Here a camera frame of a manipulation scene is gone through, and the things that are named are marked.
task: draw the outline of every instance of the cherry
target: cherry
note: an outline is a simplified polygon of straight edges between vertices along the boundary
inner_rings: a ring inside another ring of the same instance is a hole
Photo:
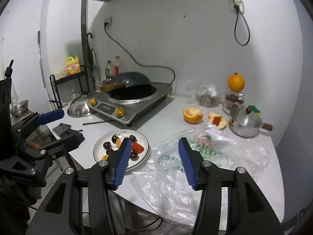
[[[136,142],[136,140],[137,140],[134,135],[130,135],[129,138],[130,138],[131,142]]]
[[[116,144],[117,138],[118,138],[118,136],[117,136],[116,134],[114,134],[114,135],[112,136],[111,140],[112,140],[112,142],[113,142],[114,144]]]
[[[131,155],[130,155],[130,158],[132,161],[137,161],[139,156],[136,152],[132,152]]]
[[[111,142],[110,141],[104,142],[103,147],[104,149],[108,150],[111,147]]]
[[[107,149],[106,154],[109,155],[109,154],[112,153],[113,151],[114,151],[113,149],[109,148],[109,149]]]

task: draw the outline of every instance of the stainless steel lid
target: stainless steel lid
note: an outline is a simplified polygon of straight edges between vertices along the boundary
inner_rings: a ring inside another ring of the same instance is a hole
[[[262,119],[259,115],[247,108],[233,108],[230,110],[230,116],[242,126],[259,128],[262,125]]]
[[[92,98],[93,93],[84,93],[81,96],[78,96],[75,98],[71,105],[69,106],[69,109],[67,110],[67,114],[70,117],[79,118],[79,117],[85,117],[89,116],[93,113],[93,110],[90,110],[87,103],[89,102],[89,99]]]

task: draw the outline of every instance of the electrical outlet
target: electrical outlet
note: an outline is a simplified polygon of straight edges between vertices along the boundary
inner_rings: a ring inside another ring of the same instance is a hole
[[[231,11],[236,11],[234,9],[234,2],[233,2],[233,0],[228,0],[228,2],[229,2],[229,6],[230,6]],[[239,6],[239,9],[240,9],[241,13],[245,13],[244,2],[242,0],[235,0],[235,3],[236,3],[236,5]]]
[[[107,17],[107,18],[105,18],[104,19],[104,22],[106,23],[108,23],[108,26],[110,26],[110,25],[112,25],[112,17]]]

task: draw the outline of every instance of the pot lid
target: pot lid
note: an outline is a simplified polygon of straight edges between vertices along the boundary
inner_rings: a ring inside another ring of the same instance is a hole
[[[250,108],[233,108],[230,110],[230,116],[242,126],[258,128],[262,125],[260,116],[251,112]]]
[[[124,72],[114,76],[109,84],[114,83],[121,83],[124,88],[140,85],[151,85],[150,79],[143,73],[137,71]]]
[[[82,95],[75,98],[69,109],[67,110],[67,114],[70,117],[85,117],[92,114],[92,110],[88,107],[89,99],[92,98],[93,93],[83,93]]]

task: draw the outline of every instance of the white counter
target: white counter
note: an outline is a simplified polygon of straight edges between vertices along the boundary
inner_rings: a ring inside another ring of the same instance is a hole
[[[169,97],[154,110],[146,114],[139,121],[135,122],[130,129],[137,130],[144,134],[148,139],[149,145],[153,147],[171,135],[178,134],[186,129],[198,127],[199,125],[188,124],[183,119],[183,108],[198,106],[197,104],[188,103],[189,100],[189,98],[185,97]],[[97,140],[104,134],[113,130],[123,129],[125,126],[118,122],[105,122],[83,126],[83,123],[108,119],[101,115],[72,118],[67,114],[68,107],[69,106],[64,108],[65,116],[63,119],[47,124],[47,126],[52,131],[52,128],[62,122],[72,125],[73,130],[83,129],[83,135],[85,137],[84,142],[78,149],[71,151],[70,154],[82,167],[88,169],[96,163],[92,152],[94,144]],[[202,112],[204,114],[203,121],[208,120],[209,111],[226,116],[226,114],[222,111],[221,105],[216,108],[202,107]],[[257,181],[257,184],[281,222],[284,218],[284,187],[276,151],[270,137],[259,134],[255,140],[261,142],[262,145],[268,149],[270,154],[269,167],[264,171],[262,177]],[[131,184],[129,174],[125,175],[123,184],[119,187],[116,193],[133,204],[155,213],[154,210],[152,210],[135,191]]]

